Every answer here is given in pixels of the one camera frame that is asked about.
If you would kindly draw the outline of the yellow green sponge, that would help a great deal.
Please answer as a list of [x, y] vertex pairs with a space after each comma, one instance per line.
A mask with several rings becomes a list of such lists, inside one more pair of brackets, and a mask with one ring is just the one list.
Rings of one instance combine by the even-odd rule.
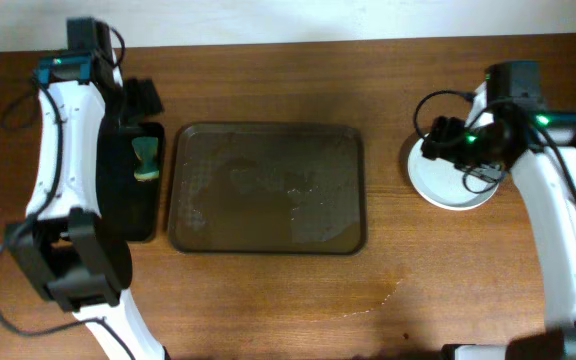
[[137, 181], [146, 182], [157, 179], [160, 175], [158, 165], [159, 139], [157, 137], [142, 136], [131, 141], [139, 165], [134, 171]]

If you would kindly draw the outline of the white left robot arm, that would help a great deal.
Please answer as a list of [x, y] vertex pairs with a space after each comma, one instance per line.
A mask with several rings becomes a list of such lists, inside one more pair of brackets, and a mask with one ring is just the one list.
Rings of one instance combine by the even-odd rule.
[[129, 246], [154, 234], [163, 129], [150, 80], [93, 51], [44, 58], [39, 168], [8, 250], [39, 296], [87, 327], [111, 359], [164, 359], [130, 285]]

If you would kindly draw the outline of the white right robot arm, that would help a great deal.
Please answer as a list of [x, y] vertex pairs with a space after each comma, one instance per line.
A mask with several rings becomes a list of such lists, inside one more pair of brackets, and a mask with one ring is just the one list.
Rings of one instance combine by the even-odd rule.
[[418, 153], [493, 191], [510, 176], [529, 215], [545, 294], [545, 329], [506, 345], [447, 344], [445, 359], [576, 359], [576, 113], [549, 111], [537, 86], [456, 91], [468, 118], [440, 116]]

